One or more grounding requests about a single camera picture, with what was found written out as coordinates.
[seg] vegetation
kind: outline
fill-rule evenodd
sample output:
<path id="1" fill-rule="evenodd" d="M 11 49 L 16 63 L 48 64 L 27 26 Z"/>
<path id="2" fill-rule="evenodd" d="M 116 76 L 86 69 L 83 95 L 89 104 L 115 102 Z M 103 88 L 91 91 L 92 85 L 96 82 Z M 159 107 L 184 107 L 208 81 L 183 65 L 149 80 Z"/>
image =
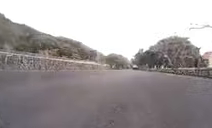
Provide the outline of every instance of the vegetation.
<path id="1" fill-rule="evenodd" d="M 118 54 L 109 54 L 106 56 L 106 63 L 110 65 L 111 68 L 114 69 L 125 69 L 129 68 L 129 60 L 122 55 Z"/>
<path id="2" fill-rule="evenodd" d="M 140 50 L 133 61 L 150 68 L 205 66 L 200 55 L 200 48 L 191 44 L 188 38 L 177 36 L 162 39 L 145 52 Z"/>
<path id="3" fill-rule="evenodd" d="M 103 62 L 104 55 L 79 41 L 54 37 L 0 14 L 0 49 L 31 52 L 70 59 Z"/>

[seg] sky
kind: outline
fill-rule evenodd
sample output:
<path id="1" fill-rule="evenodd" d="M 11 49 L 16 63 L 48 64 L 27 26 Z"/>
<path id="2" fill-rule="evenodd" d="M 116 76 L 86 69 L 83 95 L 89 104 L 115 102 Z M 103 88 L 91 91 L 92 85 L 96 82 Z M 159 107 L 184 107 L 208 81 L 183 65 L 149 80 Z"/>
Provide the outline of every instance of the sky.
<path id="1" fill-rule="evenodd" d="M 212 50 L 212 0 L 0 0 L 0 12 L 13 22 L 83 42 L 104 53 L 132 58 L 160 39 L 189 37 Z"/>

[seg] asphalt road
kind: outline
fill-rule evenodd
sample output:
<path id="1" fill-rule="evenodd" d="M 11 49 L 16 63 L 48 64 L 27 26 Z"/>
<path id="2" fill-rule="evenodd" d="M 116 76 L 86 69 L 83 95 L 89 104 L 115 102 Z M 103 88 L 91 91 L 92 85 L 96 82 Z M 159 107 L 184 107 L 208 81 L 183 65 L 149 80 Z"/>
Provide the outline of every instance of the asphalt road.
<path id="1" fill-rule="evenodd" d="M 212 128 L 212 79 L 0 72 L 1 128 Z"/>

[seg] stone wall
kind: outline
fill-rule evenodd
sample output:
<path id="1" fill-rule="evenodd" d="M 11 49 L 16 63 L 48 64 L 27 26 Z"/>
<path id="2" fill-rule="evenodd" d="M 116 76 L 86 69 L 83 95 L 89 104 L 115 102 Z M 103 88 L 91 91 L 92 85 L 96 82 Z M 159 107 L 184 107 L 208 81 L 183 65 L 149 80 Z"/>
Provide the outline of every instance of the stone wall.
<path id="1" fill-rule="evenodd" d="M 212 68 L 178 68 L 178 69 L 164 68 L 164 69 L 151 69 L 150 71 L 212 78 Z"/>
<path id="2" fill-rule="evenodd" d="M 0 51 L 0 70 L 102 70 L 106 66 L 95 62 L 48 58 Z"/>

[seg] building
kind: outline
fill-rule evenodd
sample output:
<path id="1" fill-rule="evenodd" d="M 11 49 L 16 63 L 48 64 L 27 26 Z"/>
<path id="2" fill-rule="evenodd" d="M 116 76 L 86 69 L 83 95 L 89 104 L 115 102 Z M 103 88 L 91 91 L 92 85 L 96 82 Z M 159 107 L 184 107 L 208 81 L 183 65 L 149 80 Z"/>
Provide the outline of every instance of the building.
<path id="1" fill-rule="evenodd" d="M 207 61 L 208 67 L 212 68 L 212 51 L 204 53 L 202 58 Z"/>

